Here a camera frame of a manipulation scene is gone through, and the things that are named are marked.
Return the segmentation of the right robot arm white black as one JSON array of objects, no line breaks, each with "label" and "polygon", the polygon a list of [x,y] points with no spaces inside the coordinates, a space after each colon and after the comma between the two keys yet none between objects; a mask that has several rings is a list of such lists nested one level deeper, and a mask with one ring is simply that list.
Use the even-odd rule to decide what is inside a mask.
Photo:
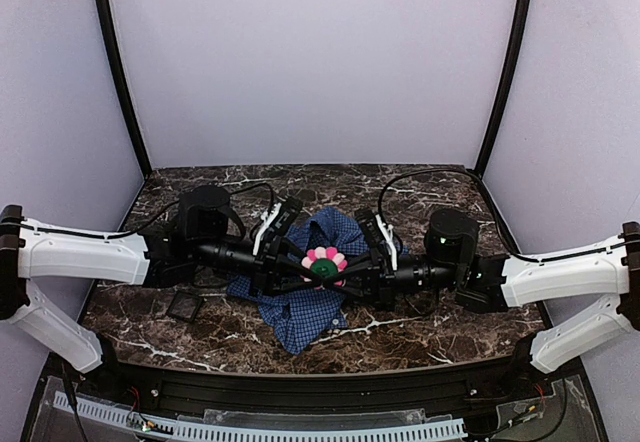
[{"label": "right robot arm white black", "polygon": [[573,250],[539,255],[477,254],[479,224],[455,209],[431,215],[421,255],[401,255],[392,230],[369,212],[362,232],[370,251],[348,260],[335,247],[308,251],[305,266],[328,288],[357,298],[389,302],[398,293],[447,288],[455,302],[479,313],[506,312],[526,304],[596,294],[598,300],[565,322],[519,342],[520,369],[544,374],[622,334],[639,328],[639,225]]}]

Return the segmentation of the blue checked shirt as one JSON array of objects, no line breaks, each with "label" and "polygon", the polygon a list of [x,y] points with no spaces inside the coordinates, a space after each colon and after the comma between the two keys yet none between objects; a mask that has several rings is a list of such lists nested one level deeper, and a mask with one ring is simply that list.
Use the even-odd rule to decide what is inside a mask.
[{"label": "blue checked shirt", "polygon": [[[287,237],[303,251],[334,247],[347,257],[368,251],[357,222],[334,207],[325,207],[301,226],[290,227]],[[250,282],[247,277],[230,277],[226,294],[255,302],[264,322],[293,355],[302,353],[321,333],[347,326],[341,311],[345,296],[338,292],[311,288],[279,296],[252,296]]]}]

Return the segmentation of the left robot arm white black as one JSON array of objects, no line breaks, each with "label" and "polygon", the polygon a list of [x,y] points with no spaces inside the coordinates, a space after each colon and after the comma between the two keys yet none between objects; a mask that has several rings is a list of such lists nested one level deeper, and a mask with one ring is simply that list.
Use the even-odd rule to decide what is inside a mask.
[{"label": "left robot arm white black", "polygon": [[300,211],[295,199],[272,203],[254,241],[231,206],[231,195],[204,185],[179,195],[172,226],[162,235],[82,231],[24,217],[19,205],[1,212],[1,319],[59,355],[77,372],[115,372],[111,344],[80,326],[36,286],[39,277],[102,279],[130,286],[164,288],[210,267],[251,278],[264,291],[284,277],[318,282],[300,264],[303,254],[285,238]]}]

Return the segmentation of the pink pompom brooch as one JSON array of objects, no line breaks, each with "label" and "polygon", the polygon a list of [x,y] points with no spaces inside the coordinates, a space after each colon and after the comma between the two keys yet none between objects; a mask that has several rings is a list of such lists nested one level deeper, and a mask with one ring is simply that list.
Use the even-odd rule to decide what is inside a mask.
[{"label": "pink pompom brooch", "polygon": [[348,266],[346,256],[336,247],[316,247],[309,249],[301,265],[324,278],[342,273]]}]

